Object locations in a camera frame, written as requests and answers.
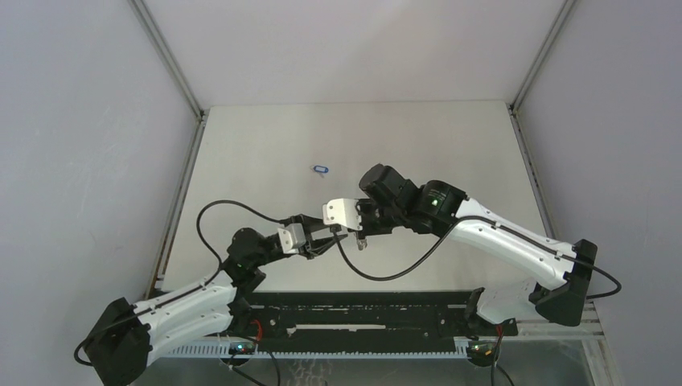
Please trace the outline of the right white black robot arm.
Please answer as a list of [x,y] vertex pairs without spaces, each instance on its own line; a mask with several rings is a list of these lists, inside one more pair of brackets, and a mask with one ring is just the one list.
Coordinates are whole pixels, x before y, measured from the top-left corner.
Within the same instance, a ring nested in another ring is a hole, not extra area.
[[482,288],[464,316],[469,331],[486,334],[495,324],[539,316],[562,326],[578,326],[588,299],[598,247],[542,236],[496,215],[467,193],[440,180],[421,186],[394,168],[376,164],[359,181],[366,195],[356,204],[361,235],[407,228],[479,248],[527,274],[500,289]]

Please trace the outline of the metal keyring with yellow tip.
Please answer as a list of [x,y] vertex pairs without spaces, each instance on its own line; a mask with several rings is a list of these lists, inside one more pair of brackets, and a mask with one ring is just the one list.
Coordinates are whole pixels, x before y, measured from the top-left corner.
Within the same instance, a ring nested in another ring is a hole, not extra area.
[[355,240],[359,251],[364,251],[368,247],[368,241],[365,235],[356,233]]

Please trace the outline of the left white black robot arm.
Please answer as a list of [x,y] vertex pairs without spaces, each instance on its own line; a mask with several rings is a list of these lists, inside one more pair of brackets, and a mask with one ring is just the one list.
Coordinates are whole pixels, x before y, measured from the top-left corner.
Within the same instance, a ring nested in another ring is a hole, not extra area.
[[129,385],[157,359],[195,339],[243,335],[253,324],[247,297],[265,280],[262,266],[294,255],[315,258],[341,239],[342,229],[360,228],[339,215],[292,216],[271,236],[241,228],[214,273],[156,298],[109,303],[74,358],[94,368],[105,385]]

